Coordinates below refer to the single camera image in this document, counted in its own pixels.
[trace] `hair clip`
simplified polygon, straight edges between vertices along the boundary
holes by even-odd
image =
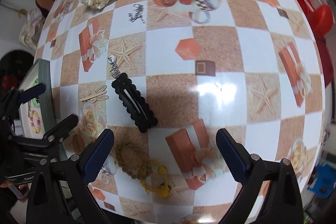
[[[139,131],[141,133],[147,132],[149,128],[158,123],[154,112],[145,102],[145,98],[141,96],[137,87],[132,84],[132,80],[128,78],[128,75],[125,72],[120,73],[116,57],[111,55],[108,60],[111,64],[110,73],[115,78],[111,86],[115,89],[115,93],[119,95],[119,99],[123,102],[123,106],[126,107]]]

